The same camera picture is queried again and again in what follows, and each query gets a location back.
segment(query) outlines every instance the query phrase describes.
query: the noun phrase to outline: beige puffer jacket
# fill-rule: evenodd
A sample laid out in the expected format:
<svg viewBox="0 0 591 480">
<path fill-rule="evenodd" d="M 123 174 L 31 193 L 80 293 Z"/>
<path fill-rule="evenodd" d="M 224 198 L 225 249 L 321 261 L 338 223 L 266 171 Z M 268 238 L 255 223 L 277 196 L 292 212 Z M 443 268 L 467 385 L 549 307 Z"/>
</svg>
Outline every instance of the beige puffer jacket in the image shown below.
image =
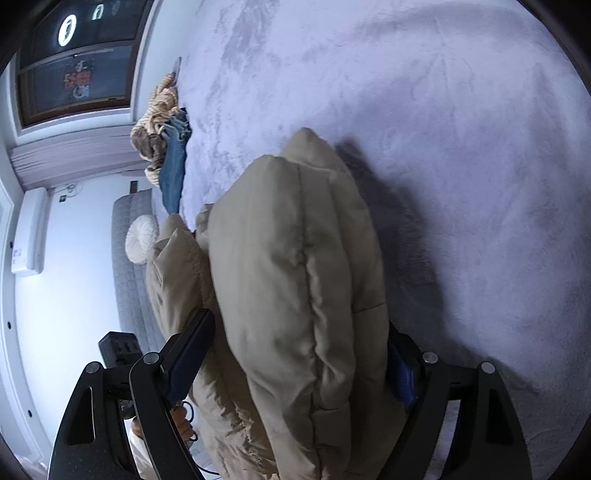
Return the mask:
<svg viewBox="0 0 591 480">
<path fill-rule="evenodd" d="M 313 131 L 281 155 L 255 160 L 202 216 L 215 294 L 206 254 L 180 225 L 148 262 L 148 292 L 166 338 L 197 307 L 223 319 L 193 396 L 224 478 L 374 480 L 405 422 L 385 387 L 374 227 Z"/>
</svg>

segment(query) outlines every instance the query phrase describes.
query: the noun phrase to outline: hand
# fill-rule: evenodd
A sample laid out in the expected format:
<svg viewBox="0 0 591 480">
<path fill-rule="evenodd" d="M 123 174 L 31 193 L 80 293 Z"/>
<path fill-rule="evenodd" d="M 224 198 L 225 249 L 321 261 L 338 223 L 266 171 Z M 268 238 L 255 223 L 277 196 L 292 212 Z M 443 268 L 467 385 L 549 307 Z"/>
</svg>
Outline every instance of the hand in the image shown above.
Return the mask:
<svg viewBox="0 0 591 480">
<path fill-rule="evenodd" d="M 191 424 L 186 419 L 187 409 L 183 407 L 182 404 L 176 405 L 170 411 L 170 416 L 172 417 L 178 433 L 183 441 L 189 440 L 189 438 L 192 438 L 195 435 L 193 427 L 191 427 Z M 134 419 L 131 421 L 131 431 L 134 433 L 134 435 L 136 435 L 136 437 L 143 438 L 138 417 L 134 417 Z"/>
</svg>

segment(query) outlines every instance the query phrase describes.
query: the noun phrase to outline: white round pillow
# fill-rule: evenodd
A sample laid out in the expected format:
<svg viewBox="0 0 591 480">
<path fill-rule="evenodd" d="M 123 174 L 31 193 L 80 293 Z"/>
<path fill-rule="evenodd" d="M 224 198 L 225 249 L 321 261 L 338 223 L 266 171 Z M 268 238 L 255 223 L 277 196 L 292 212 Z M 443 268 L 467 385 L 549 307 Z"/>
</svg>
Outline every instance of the white round pillow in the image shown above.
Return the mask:
<svg viewBox="0 0 591 480">
<path fill-rule="evenodd" d="M 141 215 L 129 227 L 125 237 L 125 253 L 135 264 L 148 261 L 148 253 L 158 239 L 158 222 L 154 215 Z"/>
</svg>

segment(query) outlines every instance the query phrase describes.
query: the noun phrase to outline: white wall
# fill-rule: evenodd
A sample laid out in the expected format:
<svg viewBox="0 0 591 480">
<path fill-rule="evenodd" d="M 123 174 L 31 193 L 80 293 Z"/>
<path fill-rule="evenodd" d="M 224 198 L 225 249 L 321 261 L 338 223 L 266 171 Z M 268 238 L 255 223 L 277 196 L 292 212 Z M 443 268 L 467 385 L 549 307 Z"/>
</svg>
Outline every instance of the white wall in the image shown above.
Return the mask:
<svg viewBox="0 0 591 480">
<path fill-rule="evenodd" d="M 129 182 L 116 174 L 80 183 L 50 200 L 43 272 L 16 279 L 18 340 L 33 401 L 53 443 L 84 366 L 101 360 L 98 341 L 119 329 L 111 262 L 111 212 Z"/>
<path fill-rule="evenodd" d="M 150 91 L 184 54 L 202 0 L 155 0 L 136 64 L 131 109 L 83 113 L 20 131 L 14 90 L 14 65 L 0 78 L 0 134 L 7 148 L 68 132 L 131 125 L 146 111 Z"/>
</svg>

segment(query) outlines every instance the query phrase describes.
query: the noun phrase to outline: fluffy rug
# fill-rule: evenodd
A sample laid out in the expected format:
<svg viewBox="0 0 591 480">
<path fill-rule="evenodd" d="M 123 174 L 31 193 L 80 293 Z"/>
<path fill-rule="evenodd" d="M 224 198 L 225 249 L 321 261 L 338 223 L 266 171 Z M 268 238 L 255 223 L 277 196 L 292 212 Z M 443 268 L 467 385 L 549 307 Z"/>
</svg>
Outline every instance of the fluffy rug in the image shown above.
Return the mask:
<svg viewBox="0 0 591 480">
<path fill-rule="evenodd" d="M 591 98 L 548 31 L 515 0 L 203 2 L 179 92 L 189 225 L 313 128 L 371 208 L 392 321 L 498 366 L 547 478 L 591 410 Z"/>
</svg>

